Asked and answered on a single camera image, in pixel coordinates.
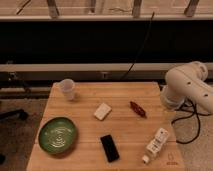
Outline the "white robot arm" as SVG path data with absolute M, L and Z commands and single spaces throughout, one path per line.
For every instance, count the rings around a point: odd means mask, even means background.
M 160 93 L 162 104 L 168 109 L 177 109 L 189 99 L 213 114 L 213 87 L 205 83 L 207 76 L 207 66 L 199 61 L 170 69 Z

